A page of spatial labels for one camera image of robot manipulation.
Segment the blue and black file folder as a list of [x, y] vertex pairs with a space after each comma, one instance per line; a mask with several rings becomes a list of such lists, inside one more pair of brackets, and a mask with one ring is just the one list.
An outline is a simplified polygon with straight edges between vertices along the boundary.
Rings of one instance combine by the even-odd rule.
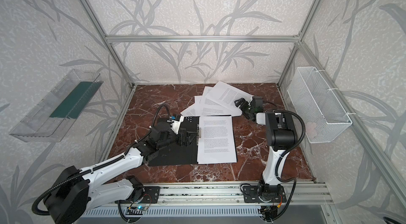
[[[169, 118], [159, 118], [158, 122], [167, 122]], [[197, 131], [199, 128], [199, 118], [196, 116], [184, 117], [180, 126], [180, 131]], [[198, 164], [197, 162], [198, 144], [195, 140], [189, 146], [179, 146], [177, 143], [159, 151], [159, 155], [149, 162], [150, 166], [186, 165]]]

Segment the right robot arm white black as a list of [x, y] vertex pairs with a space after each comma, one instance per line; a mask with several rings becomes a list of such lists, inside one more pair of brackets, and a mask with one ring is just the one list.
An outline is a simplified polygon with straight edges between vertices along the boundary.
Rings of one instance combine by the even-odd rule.
[[250, 101], [244, 98], [234, 101], [234, 105], [242, 111], [242, 115], [246, 119], [265, 126], [265, 136], [270, 153], [260, 181], [262, 188], [277, 186], [293, 180], [292, 178], [283, 180], [281, 173], [285, 157], [303, 139], [303, 135], [298, 136], [296, 132], [294, 118], [304, 125], [298, 114], [291, 111], [265, 111], [264, 103], [263, 98], [259, 96], [252, 97]]

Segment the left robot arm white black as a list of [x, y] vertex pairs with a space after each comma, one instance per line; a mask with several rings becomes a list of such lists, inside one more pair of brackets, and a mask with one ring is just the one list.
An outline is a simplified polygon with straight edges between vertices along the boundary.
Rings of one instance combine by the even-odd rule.
[[169, 146], [188, 147], [198, 135], [198, 117], [185, 117], [183, 121], [171, 117], [158, 122], [144, 138], [122, 154], [90, 167], [66, 168], [40, 198], [46, 207], [45, 213], [56, 224], [72, 224], [85, 212], [104, 204], [142, 199], [145, 189], [135, 176], [114, 183], [109, 180], [151, 162]]

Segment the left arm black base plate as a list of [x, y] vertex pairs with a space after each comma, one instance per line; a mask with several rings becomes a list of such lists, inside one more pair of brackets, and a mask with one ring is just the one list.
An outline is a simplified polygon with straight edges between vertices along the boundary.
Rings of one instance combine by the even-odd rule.
[[157, 204], [160, 187], [143, 187], [142, 189], [135, 189], [128, 198], [128, 201], [134, 204]]

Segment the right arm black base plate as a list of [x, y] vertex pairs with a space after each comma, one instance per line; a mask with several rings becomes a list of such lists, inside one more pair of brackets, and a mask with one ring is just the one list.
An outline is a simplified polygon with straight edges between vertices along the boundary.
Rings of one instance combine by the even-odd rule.
[[243, 183], [240, 191], [245, 203], [286, 203], [287, 197], [281, 184], [269, 185], [259, 182], [257, 185]]

